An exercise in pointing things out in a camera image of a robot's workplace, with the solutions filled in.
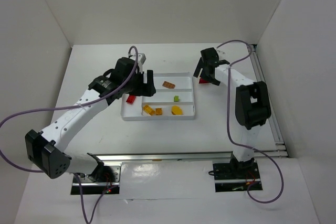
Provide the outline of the yellow lego piece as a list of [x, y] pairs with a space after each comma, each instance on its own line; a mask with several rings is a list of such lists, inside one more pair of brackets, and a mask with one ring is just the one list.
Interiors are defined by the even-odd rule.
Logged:
[[148, 115], [150, 115], [150, 116], [155, 115], [155, 110], [152, 109], [149, 105], [145, 105], [145, 106], [143, 106], [143, 107], [142, 107], [142, 110], [143, 110], [146, 114], [148, 114]]

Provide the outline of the tan lego brick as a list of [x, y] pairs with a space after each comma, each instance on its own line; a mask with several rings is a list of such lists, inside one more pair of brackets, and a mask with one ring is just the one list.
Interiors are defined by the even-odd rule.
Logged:
[[171, 82], [164, 81], [162, 84], [163, 87], [168, 88], [168, 89], [174, 89], [176, 87], [175, 84]]

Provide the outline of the red lego brick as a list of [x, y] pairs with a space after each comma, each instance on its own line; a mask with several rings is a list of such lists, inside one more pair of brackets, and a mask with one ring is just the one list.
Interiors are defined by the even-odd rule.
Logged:
[[134, 95], [129, 95], [128, 98], [126, 99], [127, 104], [133, 104], [136, 100], [136, 96]]

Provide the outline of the small orange lego brick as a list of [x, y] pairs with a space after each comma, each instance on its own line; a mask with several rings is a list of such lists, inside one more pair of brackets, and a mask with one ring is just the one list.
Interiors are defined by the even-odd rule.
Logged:
[[162, 114], [163, 114], [162, 108], [155, 109], [155, 115], [162, 115]]

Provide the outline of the green lego brick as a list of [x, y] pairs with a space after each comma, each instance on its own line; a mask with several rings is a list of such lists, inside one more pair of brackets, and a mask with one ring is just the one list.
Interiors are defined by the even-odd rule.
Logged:
[[180, 98], [179, 98], [178, 95], [176, 95], [176, 96], [174, 96], [173, 100], [174, 100], [174, 102], [179, 102], [179, 101], [180, 101]]

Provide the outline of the yellow rounded printed lego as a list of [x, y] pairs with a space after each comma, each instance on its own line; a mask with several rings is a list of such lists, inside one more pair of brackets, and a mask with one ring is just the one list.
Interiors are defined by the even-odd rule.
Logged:
[[173, 105], [171, 107], [171, 113], [173, 115], [183, 115], [183, 110], [179, 106]]

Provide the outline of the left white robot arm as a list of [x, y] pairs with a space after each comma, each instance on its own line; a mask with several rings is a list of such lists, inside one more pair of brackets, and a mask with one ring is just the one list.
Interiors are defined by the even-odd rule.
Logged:
[[30, 130], [25, 136], [29, 160], [51, 179], [64, 173], [76, 173], [98, 181], [105, 174], [111, 174], [112, 170], [96, 155], [68, 155], [65, 150], [91, 119], [124, 94], [151, 97], [156, 93], [153, 71], [142, 71], [145, 61], [145, 54], [118, 59], [113, 69], [96, 77], [88, 85], [75, 108], [40, 132]]

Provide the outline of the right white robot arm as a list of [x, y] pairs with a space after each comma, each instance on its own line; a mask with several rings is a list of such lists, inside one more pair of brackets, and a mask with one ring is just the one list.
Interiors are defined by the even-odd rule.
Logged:
[[201, 51], [194, 77], [216, 86], [226, 85], [228, 102], [234, 96], [235, 118], [243, 132], [234, 144], [230, 167], [235, 172], [252, 167], [260, 129], [271, 116], [266, 83], [254, 81], [231, 68], [227, 60], [219, 58], [215, 48]]

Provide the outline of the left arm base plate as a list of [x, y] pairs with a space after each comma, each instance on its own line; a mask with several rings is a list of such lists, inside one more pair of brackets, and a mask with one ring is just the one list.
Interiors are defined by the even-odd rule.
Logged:
[[79, 174], [83, 195], [118, 195], [120, 192], [121, 163], [107, 163], [102, 175], [94, 180], [92, 177]]

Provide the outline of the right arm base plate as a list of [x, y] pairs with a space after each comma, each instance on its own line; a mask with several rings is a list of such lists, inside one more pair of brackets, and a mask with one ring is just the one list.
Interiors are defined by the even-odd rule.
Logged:
[[214, 178], [217, 193], [246, 191], [249, 186], [250, 191], [263, 188], [256, 162], [250, 168], [236, 171], [229, 163], [215, 163], [208, 174]]

